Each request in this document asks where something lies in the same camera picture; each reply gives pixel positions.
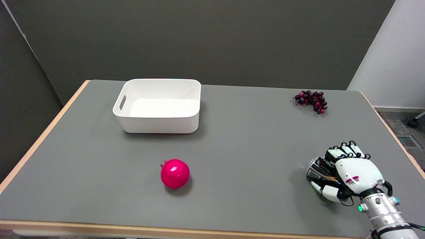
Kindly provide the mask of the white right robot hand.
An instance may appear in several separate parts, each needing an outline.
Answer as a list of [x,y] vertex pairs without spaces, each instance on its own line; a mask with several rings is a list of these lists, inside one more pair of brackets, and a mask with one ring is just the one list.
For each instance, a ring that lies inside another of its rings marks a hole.
[[384,180],[381,171],[354,141],[342,142],[328,148],[322,157],[314,158],[306,168],[306,177],[321,198],[346,202],[376,193],[392,196],[392,185]]

